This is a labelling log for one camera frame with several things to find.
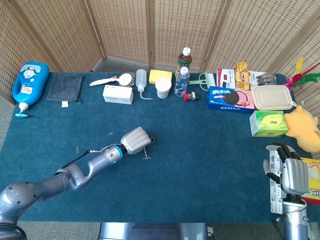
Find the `gray floor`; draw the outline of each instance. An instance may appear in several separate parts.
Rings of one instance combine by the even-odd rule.
[[[175,71],[173,67],[156,66],[155,68],[172,72]],[[110,56],[108,59],[100,60],[92,70],[94,72],[135,72],[138,69],[150,70],[147,63]],[[13,109],[11,105],[0,99],[0,149],[7,134]],[[29,240],[96,240],[99,234],[100,223],[20,222],[19,226],[26,231]],[[271,223],[214,223],[210,224],[210,226],[213,228],[216,240],[280,239]],[[319,224],[314,223],[311,226],[316,236],[315,238],[310,237],[310,239],[320,239]]]

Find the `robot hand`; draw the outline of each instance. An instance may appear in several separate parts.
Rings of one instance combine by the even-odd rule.
[[[277,217],[272,223],[282,239],[307,240],[307,203],[301,198],[301,195],[309,190],[308,165],[301,160],[292,147],[281,142],[273,144],[267,146],[266,149],[270,151],[270,155],[281,159],[280,171],[282,173],[277,175],[272,172],[266,159],[263,161],[263,169],[269,178],[281,185],[286,197],[283,199],[283,215]],[[277,227],[277,223],[281,220],[284,221],[284,237]]]
[[[101,150],[87,150],[82,156],[60,168],[54,176],[39,182],[15,182],[0,193],[0,240],[26,240],[26,233],[17,226],[19,217],[36,201],[51,199],[69,188],[79,190],[101,171],[116,164],[126,154],[136,154],[154,142],[142,127],[124,135],[119,144]],[[76,161],[88,153],[99,153],[89,160],[89,174],[85,175]]]

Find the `blue table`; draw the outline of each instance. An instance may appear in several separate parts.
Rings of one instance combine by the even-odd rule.
[[[25,221],[71,222],[269,222],[270,181],[263,171],[265,147],[281,140],[304,157],[294,138],[251,137],[249,114],[206,108],[207,92],[199,86],[199,101],[184,102],[172,90],[157,98],[154,85],[142,100],[134,87],[132,105],[106,103],[103,85],[89,87],[114,73],[83,75],[79,99],[83,104],[47,100],[55,73],[51,73],[29,118],[13,117],[0,153],[0,188],[17,181],[40,181],[88,149],[119,143],[138,126],[155,137],[144,154],[128,155],[102,172],[81,191],[36,203],[22,216]],[[285,80],[278,75],[279,81]],[[86,169],[88,154],[79,161]],[[308,206],[312,222],[320,209]]]

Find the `white paper cup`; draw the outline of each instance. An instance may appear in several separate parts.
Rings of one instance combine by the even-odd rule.
[[[171,88],[171,81],[168,78],[159,78],[155,82],[156,94],[160,99],[165,99]]]

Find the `oreo box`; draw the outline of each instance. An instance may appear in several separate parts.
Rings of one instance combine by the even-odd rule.
[[[254,99],[250,90],[234,90],[217,86],[209,88],[206,107],[246,114],[255,110]]]

